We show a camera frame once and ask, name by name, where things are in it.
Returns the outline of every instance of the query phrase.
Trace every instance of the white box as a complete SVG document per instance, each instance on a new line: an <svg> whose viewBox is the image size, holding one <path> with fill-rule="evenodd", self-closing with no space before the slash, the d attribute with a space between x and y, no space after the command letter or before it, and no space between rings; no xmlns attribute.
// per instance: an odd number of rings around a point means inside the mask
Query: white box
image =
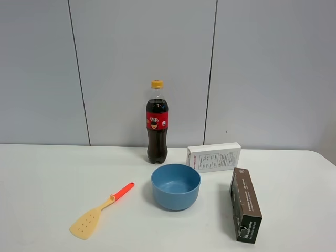
<svg viewBox="0 0 336 252"><path fill-rule="evenodd" d="M188 147L187 165L199 173L233 170L237 167L241 149L238 143Z"/></svg>

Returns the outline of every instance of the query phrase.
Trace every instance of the plastic bowl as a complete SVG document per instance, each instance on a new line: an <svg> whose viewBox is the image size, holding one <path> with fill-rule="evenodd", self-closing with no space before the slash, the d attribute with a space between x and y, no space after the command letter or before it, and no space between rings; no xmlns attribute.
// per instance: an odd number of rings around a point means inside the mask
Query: plastic bowl
<svg viewBox="0 0 336 252"><path fill-rule="evenodd" d="M184 210L198 197L201 176L184 164L167 164L152 174L153 195L157 203L170 210Z"/></svg>

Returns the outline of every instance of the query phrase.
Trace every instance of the cola bottle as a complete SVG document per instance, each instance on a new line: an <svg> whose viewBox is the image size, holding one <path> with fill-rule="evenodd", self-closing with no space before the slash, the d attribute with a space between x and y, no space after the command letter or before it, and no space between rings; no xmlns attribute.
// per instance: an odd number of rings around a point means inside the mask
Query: cola bottle
<svg viewBox="0 0 336 252"><path fill-rule="evenodd" d="M152 81L153 95L147 102L147 156L151 163L162 164L167 157L168 104L161 94L162 80Z"/></svg>

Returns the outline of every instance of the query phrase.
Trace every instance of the spatula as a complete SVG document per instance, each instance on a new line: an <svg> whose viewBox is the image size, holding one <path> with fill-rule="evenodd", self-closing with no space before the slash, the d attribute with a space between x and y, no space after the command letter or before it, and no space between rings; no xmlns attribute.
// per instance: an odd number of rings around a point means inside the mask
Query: spatula
<svg viewBox="0 0 336 252"><path fill-rule="evenodd" d="M120 199L125 193L127 193L133 187L134 187L134 183L129 183L127 186L125 186L123 189L118 191L116 194L114 195L112 194L106 202L88 211L86 214L80 217L70 227L70 232L72 232L74 236L80 239L83 239L83 240L90 238L90 236L92 235L93 231L96 228L101 211L105 207L116 202L118 199Z"/></svg>

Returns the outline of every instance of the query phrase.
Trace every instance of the dark brown box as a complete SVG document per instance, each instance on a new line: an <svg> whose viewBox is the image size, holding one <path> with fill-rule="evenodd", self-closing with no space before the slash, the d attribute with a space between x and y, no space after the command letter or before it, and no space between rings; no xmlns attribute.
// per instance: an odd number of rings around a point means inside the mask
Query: dark brown box
<svg viewBox="0 0 336 252"><path fill-rule="evenodd" d="M247 169L234 168L230 194L236 239L254 244L263 216Z"/></svg>

